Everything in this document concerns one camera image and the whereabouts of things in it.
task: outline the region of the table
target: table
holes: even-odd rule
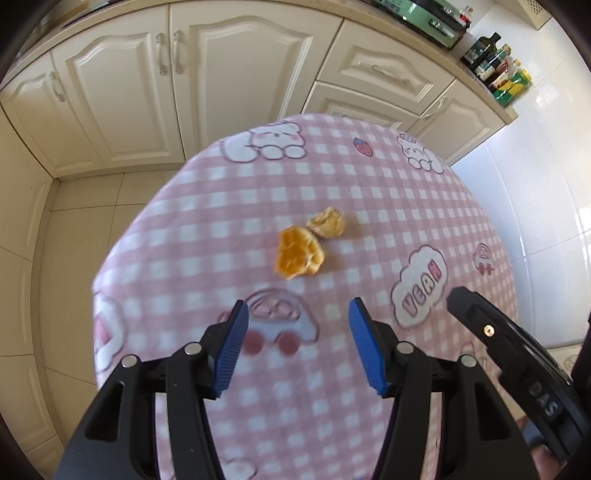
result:
[[[322,240],[318,274],[283,280],[279,231],[328,206],[346,215],[345,233]],[[199,340],[244,299],[251,321],[230,388],[207,403],[227,479],[370,478],[392,400],[366,381],[348,302],[361,297],[427,354],[471,352],[493,375],[483,345],[446,312],[458,285],[516,318],[501,241],[451,169],[403,132],[293,116],[195,155],[113,247],[93,284],[98,384],[129,353],[146,361]],[[425,479],[437,463],[432,403]],[[172,478],[162,399],[157,421]]]

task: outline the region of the pink checkered tablecloth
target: pink checkered tablecloth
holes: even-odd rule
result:
[[[279,231],[328,206],[345,213],[344,235],[322,241],[317,275],[283,280],[273,271]],[[146,361],[199,340],[244,299],[251,320],[230,388],[207,402],[226,478],[370,478],[392,400],[367,383],[348,302],[361,297],[429,355],[473,352],[492,375],[483,345],[446,312],[458,285],[516,317],[501,241],[453,172],[405,133],[294,116],[193,157],[113,247],[93,285],[97,379],[129,353]],[[162,399],[157,417],[169,479]],[[425,479],[439,417],[434,397]]]

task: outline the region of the orange peel piece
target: orange peel piece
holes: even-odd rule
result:
[[[291,226],[279,233],[275,271],[284,279],[318,272],[324,251],[318,239],[300,226]]]
[[[323,238],[337,238],[345,231],[345,217],[336,208],[328,207],[308,220],[306,227]]]

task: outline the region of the cabinet handle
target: cabinet handle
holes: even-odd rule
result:
[[[437,104],[437,108],[432,111],[431,113],[427,113],[426,115],[424,115],[421,120],[423,120],[423,122],[426,122],[427,120],[429,120],[433,115],[436,115],[437,112],[439,110],[441,110],[441,107],[445,104],[445,102],[447,102],[447,97],[444,95],[439,99],[439,103]]]
[[[65,102],[66,97],[63,95],[63,93],[58,92],[56,89],[56,78],[57,78],[57,75],[55,72],[51,72],[49,74],[49,80],[51,82],[51,89],[53,90],[53,93],[55,94],[55,96],[57,97],[57,99],[60,102]]]
[[[177,30],[173,33],[173,63],[174,63],[174,71],[176,73],[182,73],[183,67],[181,67],[181,63],[178,59],[178,44],[183,38],[183,32]]]
[[[371,66],[371,69],[373,71],[375,71],[375,72],[378,72],[378,73],[384,75],[385,77],[389,77],[389,78],[392,78],[394,80],[398,80],[399,82],[402,82],[402,83],[404,83],[405,85],[407,85],[409,87],[413,84],[412,81],[411,81],[411,79],[407,79],[405,77],[398,77],[398,76],[392,74],[391,72],[389,72],[388,70],[384,70],[381,66],[379,66],[376,63],[374,63]]]
[[[160,75],[166,75],[166,67],[162,63],[160,50],[162,50],[162,43],[164,42],[164,34],[156,35],[156,63],[158,64],[158,71]]]

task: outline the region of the blue rubber tip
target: blue rubber tip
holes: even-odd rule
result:
[[[241,300],[237,302],[225,323],[228,324],[228,330],[219,353],[215,357],[213,368],[211,388],[216,398],[219,398],[222,392],[230,386],[242,342],[248,330],[248,306],[246,303]]]
[[[384,395],[388,387],[385,375],[385,359],[375,337],[377,332],[371,322],[373,320],[369,317],[361,299],[355,298],[351,300],[349,302],[349,327],[357,346],[357,352],[365,369],[369,385],[379,395]]]

